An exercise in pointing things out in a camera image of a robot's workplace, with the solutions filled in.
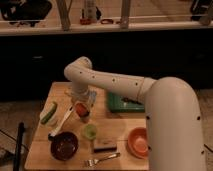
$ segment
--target green tray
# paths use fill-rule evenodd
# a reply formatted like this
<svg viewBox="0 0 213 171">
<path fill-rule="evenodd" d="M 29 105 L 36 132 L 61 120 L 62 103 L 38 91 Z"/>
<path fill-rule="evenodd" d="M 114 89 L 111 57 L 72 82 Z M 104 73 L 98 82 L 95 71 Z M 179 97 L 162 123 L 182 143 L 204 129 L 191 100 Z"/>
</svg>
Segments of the green tray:
<svg viewBox="0 0 213 171">
<path fill-rule="evenodd" d="M 134 103 L 131 101 L 126 102 L 119 95 L 108 92 L 107 93 L 107 106 L 108 109 L 113 113 L 118 112 L 145 112 L 145 108 L 143 104 Z"/>
</svg>

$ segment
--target cucumber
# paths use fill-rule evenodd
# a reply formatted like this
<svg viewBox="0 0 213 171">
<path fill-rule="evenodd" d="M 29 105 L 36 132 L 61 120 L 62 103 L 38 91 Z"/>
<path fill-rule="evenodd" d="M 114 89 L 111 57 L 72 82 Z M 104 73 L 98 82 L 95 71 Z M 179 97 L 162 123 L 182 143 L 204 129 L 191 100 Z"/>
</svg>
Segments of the cucumber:
<svg viewBox="0 0 213 171">
<path fill-rule="evenodd" d="M 40 114 L 40 123 L 43 125 L 46 124 L 55 113 L 57 107 L 58 104 L 53 101 L 52 106 L 50 108 L 43 110 Z"/>
</svg>

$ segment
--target red bowl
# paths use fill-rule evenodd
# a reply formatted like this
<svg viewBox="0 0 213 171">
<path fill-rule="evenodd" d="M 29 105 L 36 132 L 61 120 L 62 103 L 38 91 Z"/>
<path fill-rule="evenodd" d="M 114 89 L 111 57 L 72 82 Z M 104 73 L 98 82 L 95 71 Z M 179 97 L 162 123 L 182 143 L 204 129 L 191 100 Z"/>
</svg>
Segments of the red bowl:
<svg viewBox="0 0 213 171">
<path fill-rule="evenodd" d="M 137 127 L 131 130 L 128 135 L 127 145 L 134 156 L 146 158 L 148 156 L 146 128 Z"/>
</svg>

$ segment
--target wooden tabletop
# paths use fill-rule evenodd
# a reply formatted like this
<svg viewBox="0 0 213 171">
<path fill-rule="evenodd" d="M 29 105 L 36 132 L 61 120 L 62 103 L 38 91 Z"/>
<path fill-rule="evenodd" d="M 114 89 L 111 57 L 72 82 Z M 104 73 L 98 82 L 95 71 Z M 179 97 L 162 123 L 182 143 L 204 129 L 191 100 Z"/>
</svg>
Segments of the wooden tabletop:
<svg viewBox="0 0 213 171">
<path fill-rule="evenodd" d="M 59 161 L 52 157 L 48 133 L 53 128 L 39 124 L 26 159 L 26 170 L 148 170 L 148 159 L 134 157 L 127 147 L 127 136 L 130 130 L 135 127 L 146 127 L 144 113 L 111 113 L 106 105 L 106 92 L 95 87 L 90 89 L 96 91 L 97 96 L 91 109 L 89 123 L 95 124 L 98 128 L 97 139 L 115 138 L 117 140 L 117 151 L 121 153 L 121 156 L 101 162 L 94 167 L 84 167 L 84 160 L 103 157 L 112 152 L 93 153 L 92 142 L 81 134 L 86 124 L 73 113 L 64 123 L 61 132 L 70 131 L 77 136 L 79 147 L 76 154 L 68 161 Z M 45 103 L 45 106 L 50 105 L 52 101 L 58 103 L 55 115 L 59 122 L 72 105 L 69 91 L 68 82 L 54 82 Z"/>
</svg>

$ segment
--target dark bowl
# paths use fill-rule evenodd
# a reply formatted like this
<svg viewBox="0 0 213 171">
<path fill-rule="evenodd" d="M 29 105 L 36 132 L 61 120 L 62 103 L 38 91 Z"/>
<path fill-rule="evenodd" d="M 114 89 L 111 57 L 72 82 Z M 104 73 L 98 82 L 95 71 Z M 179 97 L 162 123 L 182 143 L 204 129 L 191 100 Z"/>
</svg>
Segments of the dark bowl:
<svg viewBox="0 0 213 171">
<path fill-rule="evenodd" d="M 62 132 L 52 139 L 51 154 L 62 161 L 70 159 L 78 149 L 78 139 L 72 132 Z"/>
</svg>

